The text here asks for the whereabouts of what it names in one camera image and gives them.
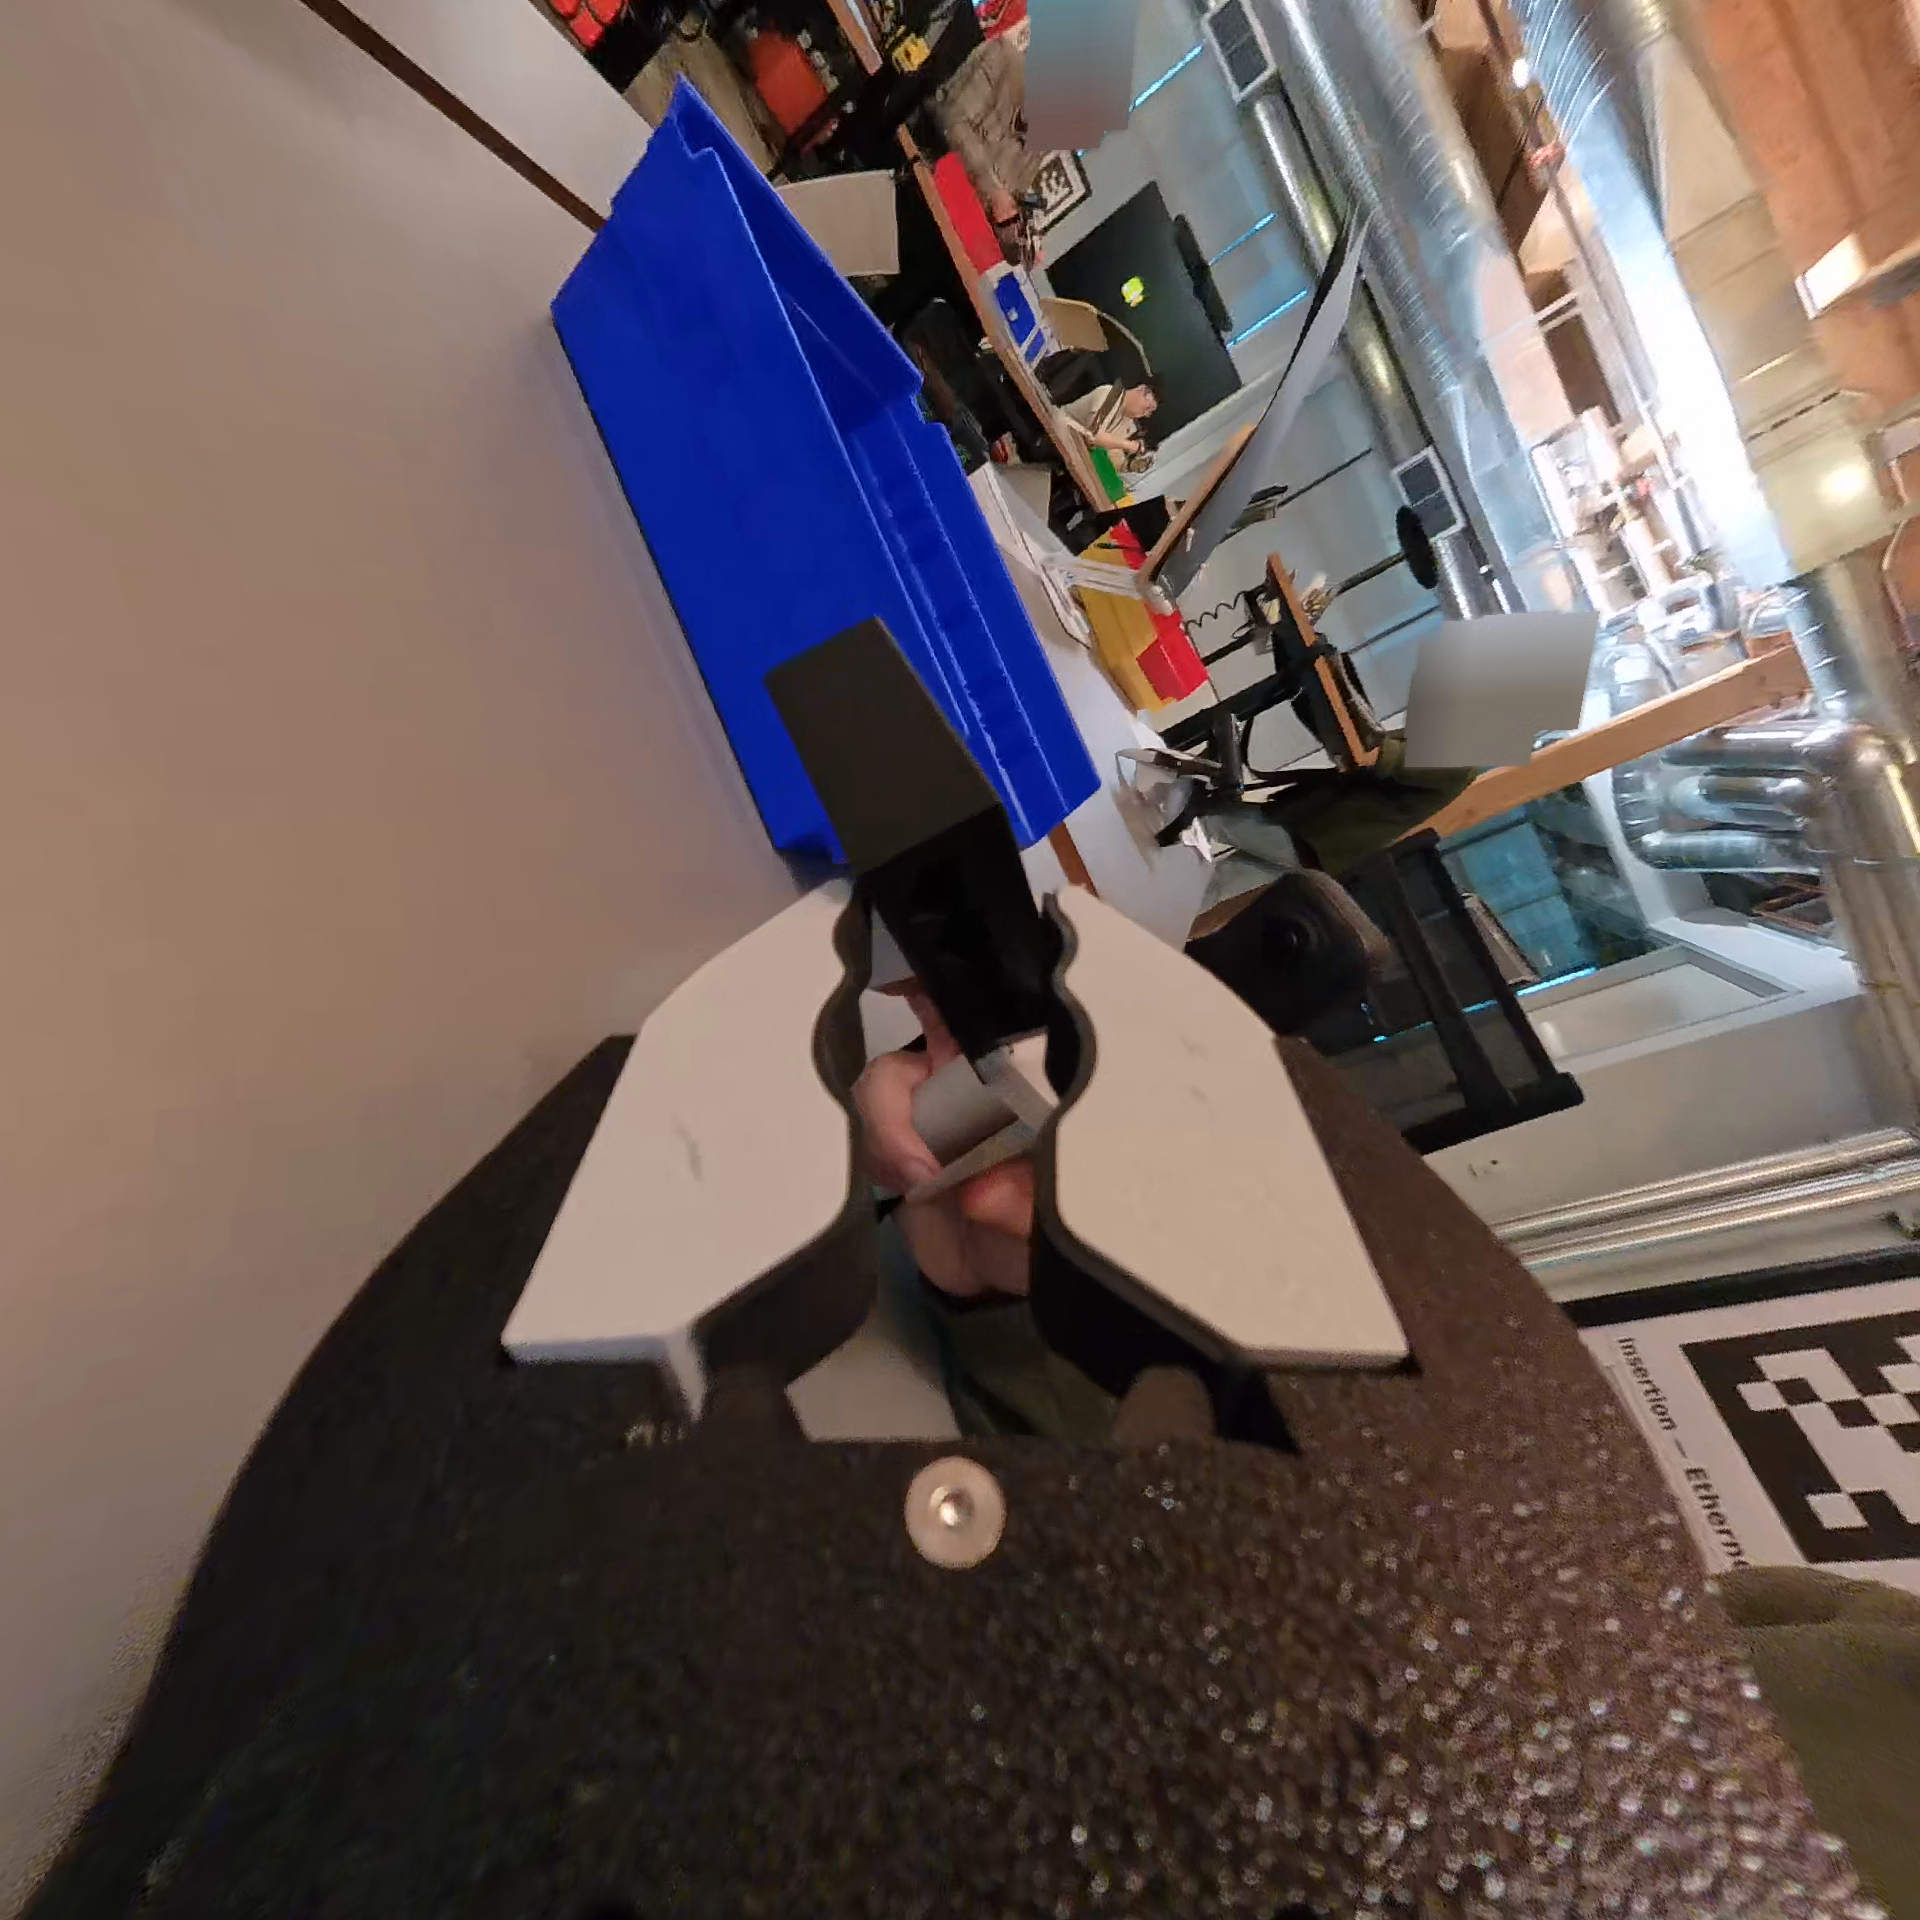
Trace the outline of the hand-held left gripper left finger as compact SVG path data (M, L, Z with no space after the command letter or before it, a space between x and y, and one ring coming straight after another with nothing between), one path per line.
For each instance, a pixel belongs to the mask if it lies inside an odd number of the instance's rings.
M871 920L830 882L645 1018L501 1332L518 1365L642 1361L700 1416L796 1387L877 1304L852 1089Z

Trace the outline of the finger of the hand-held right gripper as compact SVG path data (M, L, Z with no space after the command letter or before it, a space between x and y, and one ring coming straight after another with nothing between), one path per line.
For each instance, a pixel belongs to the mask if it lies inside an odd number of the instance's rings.
M1044 1049L963 1054L917 1089L917 1136L938 1163L953 1165L1005 1129L1033 1139L1057 1101Z
M938 1174L902 1187L905 1205L920 1205L1033 1152L1044 1123L1026 1116L917 1116L917 1136L941 1163Z

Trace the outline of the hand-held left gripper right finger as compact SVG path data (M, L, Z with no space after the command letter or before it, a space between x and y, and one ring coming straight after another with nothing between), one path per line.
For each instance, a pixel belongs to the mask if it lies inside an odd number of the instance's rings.
M1070 887L1062 1101L1036 1141L1033 1307L1084 1369L1399 1369L1410 1333L1279 1038Z

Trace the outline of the black ethernet switch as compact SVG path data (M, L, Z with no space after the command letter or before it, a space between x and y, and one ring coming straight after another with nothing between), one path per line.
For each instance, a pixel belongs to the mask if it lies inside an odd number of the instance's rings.
M889 629L866 619L765 670L765 690L845 853L971 1064L1044 1035L1062 936L1001 796Z

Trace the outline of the person's right forearm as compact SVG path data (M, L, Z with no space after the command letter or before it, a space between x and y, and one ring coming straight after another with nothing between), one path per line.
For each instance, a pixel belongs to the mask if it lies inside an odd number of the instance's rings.
M957 1299L925 1277L914 1296L964 1438L1112 1438L1116 1401L1044 1342L1026 1299Z

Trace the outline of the person's right hand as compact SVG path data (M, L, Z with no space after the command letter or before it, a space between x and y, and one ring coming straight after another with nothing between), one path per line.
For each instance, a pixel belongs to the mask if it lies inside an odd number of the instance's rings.
M914 1046L873 1058L854 1086L863 1163L878 1187L902 1195L896 1224L934 1291L957 1302L1026 1299L1036 1230L1033 1159L1012 1158L960 1187L913 1195L943 1172L914 1121L917 1090L963 1049L914 978L887 982L883 995L899 996L923 1035Z

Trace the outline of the black metal cart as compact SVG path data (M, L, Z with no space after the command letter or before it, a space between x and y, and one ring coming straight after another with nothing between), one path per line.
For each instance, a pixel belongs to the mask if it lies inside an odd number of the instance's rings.
M1569 1112L1583 1089L1564 1071L1523 1010L1489 936L1441 850L1421 829L1385 857L1383 882L1392 908L1392 941L1445 1054L1454 1101L1406 1136L1421 1152Z

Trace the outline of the yellow storage bin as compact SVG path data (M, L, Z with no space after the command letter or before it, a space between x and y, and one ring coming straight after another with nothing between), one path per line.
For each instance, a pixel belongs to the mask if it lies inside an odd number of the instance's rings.
M1151 640L1153 619L1180 619L1177 614L1164 614L1151 607L1145 598L1131 594L1112 594L1093 586L1075 586L1073 597L1087 614L1093 633L1093 652L1101 659L1104 673L1113 683L1116 694L1134 713L1162 713L1151 706L1151 688L1139 673L1139 645Z

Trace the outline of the printed marker card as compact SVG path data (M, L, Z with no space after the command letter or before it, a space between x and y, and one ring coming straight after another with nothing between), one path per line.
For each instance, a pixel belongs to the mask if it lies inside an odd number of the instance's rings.
M1711 1572L1917 1593L1917 1278L1749 1302L1597 1302L1588 1353Z

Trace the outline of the blue plastic bin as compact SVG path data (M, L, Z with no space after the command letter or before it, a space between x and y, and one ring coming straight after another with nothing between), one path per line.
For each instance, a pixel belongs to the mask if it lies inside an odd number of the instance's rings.
M1098 792L920 369L693 86L550 315L778 850L840 847L765 677L866 619L1026 847Z

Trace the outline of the silver metal pipes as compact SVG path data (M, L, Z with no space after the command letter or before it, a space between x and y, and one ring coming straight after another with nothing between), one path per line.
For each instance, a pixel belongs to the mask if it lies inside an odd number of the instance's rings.
M1917 1002L1917 761L1859 721L1691 735L1613 768L1656 873L1819 879L1867 991Z

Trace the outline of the black monitor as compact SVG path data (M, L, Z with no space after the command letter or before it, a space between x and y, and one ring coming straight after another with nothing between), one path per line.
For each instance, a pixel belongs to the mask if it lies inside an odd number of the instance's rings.
M1157 430L1182 427L1232 397L1244 376L1231 351L1232 315L1185 216L1145 184L1047 266L1054 289L1116 324L1112 357L1151 373Z

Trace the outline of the person's green jacket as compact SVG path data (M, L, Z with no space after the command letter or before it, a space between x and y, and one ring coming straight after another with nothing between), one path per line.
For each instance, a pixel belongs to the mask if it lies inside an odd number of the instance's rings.
M1917 1596L1807 1567L1718 1579L1822 1821L1890 1918L1917 1913Z

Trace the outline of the silver ventilation duct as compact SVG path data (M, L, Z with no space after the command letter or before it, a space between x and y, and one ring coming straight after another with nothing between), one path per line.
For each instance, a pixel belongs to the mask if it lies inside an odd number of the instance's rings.
M1273 71L1244 101L1244 119L1262 150L1302 259L1322 271L1349 223L1360 235L1343 353L1377 442L1391 466L1430 452L1454 498L1457 529L1441 538L1442 601L1450 614L1515 614L1523 592L1486 527L1465 444L1418 342L1414 324L1423 313L1412 261L1356 111L1336 98L1333 56L1307 2L1255 2L1255 17Z
M1511 2L1580 238L1707 543L1789 583L1896 529L1688 2Z

